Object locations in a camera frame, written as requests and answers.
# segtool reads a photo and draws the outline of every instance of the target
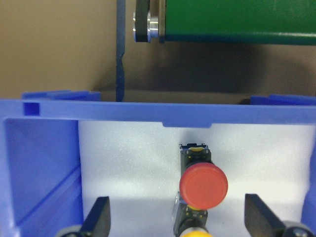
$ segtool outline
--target emergency stop button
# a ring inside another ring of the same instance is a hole
[[[191,207],[201,210],[217,206],[225,198],[228,181],[217,166],[200,162],[187,168],[180,180],[180,194]]]

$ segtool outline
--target white foam padding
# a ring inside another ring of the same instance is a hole
[[[209,232],[246,237],[245,193],[258,194],[281,220],[300,221],[315,126],[80,121],[79,143],[84,216],[97,197],[109,196],[110,237],[173,236],[178,144],[187,143],[206,143],[229,182],[224,201],[209,210]]]

